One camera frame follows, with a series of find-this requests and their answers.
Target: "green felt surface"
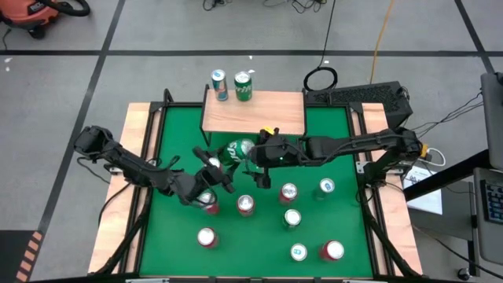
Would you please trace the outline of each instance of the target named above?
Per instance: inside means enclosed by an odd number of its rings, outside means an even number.
[[[160,149],[167,164],[175,154],[182,158],[174,168],[196,172],[202,166],[192,147],[204,145],[199,130],[200,108],[169,108]],[[343,108],[307,109],[309,135],[333,138],[349,136]],[[212,147],[249,135],[213,134]],[[371,277],[362,211],[354,195],[357,190],[354,159],[341,156],[323,167],[290,167],[270,170],[272,188],[256,188],[252,178],[235,174],[236,192],[228,194],[217,187],[220,213],[207,215],[202,210],[181,206],[177,197],[153,195],[142,275],[163,276],[239,276],[239,277]],[[322,178],[331,178],[336,189],[329,198],[315,201],[312,190]],[[279,188],[293,182],[299,195],[291,208],[302,214],[296,230],[281,224],[286,207],[278,203]],[[242,217],[236,200],[242,194],[255,198],[252,217]],[[197,232],[212,227],[219,236],[215,249],[202,248]],[[336,239],[344,248],[344,257],[335,263],[319,259],[318,249],[327,240]],[[294,262],[290,248],[295,243],[307,247],[307,259]]]

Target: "black keyboard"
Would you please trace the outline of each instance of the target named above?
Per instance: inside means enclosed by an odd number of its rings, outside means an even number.
[[[503,187],[483,181],[484,216],[487,221],[503,224]]]

